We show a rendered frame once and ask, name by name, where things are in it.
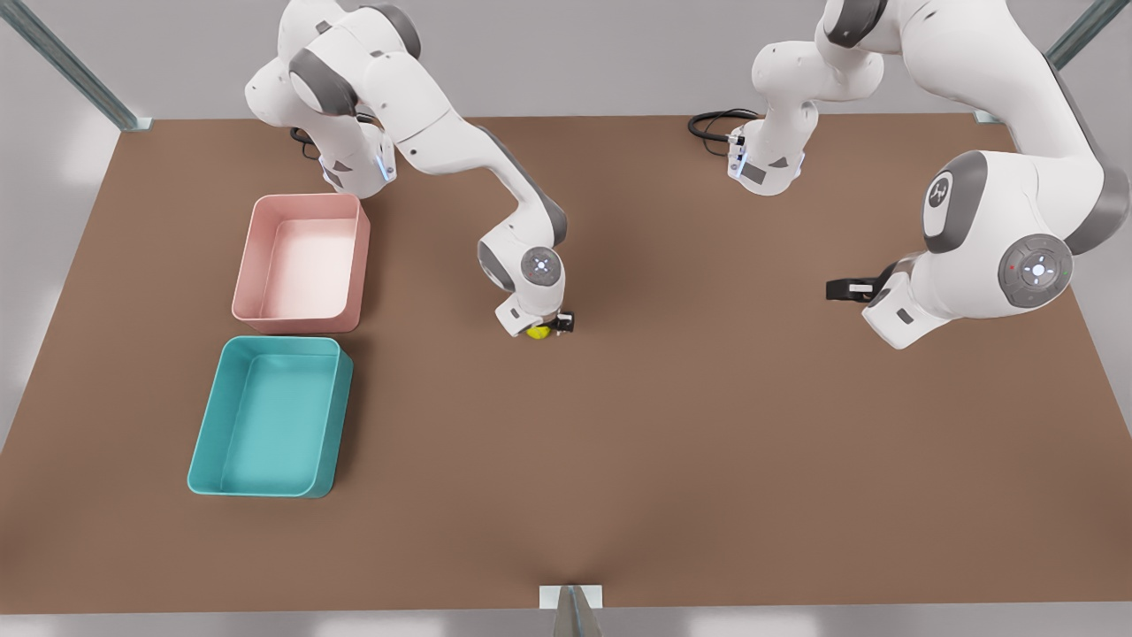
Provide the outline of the pink rectangular tray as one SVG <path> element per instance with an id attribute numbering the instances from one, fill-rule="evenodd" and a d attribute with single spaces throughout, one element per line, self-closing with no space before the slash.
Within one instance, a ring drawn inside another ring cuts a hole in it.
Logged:
<path id="1" fill-rule="evenodd" d="M 359 326 L 371 222 L 351 193 L 278 193 L 252 206 L 231 303 L 268 335 Z"/>

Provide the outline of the teal rectangular tray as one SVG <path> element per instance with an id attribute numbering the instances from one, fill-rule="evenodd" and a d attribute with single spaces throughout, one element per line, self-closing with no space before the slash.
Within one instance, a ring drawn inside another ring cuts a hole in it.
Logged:
<path id="1" fill-rule="evenodd" d="M 355 364 L 328 337 L 224 344 L 187 488 L 195 494 L 324 497 L 334 484 Z"/>

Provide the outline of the silver frame post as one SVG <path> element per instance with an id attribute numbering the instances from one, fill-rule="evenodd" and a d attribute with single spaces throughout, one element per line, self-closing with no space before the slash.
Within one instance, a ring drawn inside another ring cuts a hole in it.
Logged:
<path id="1" fill-rule="evenodd" d="M 602 585 L 539 587 L 539 609 L 555 610 L 554 637 L 604 637 L 594 613 L 603 606 Z"/>
<path id="2" fill-rule="evenodd" d="M 0 0 L 0 18 L 33 50 L 52 64 L 65 80 L 80 92 L 120 132 L 147 132 L 153 119 L 137 117 L 87 64 L 72 53 L 23 0 Z"/>
<path id="3" fill-rule="evenodd" d="M 1090 122 L 1127 127 L 1132 0 L 1006 0 L 1036 48 L 1060 69 Z"/>

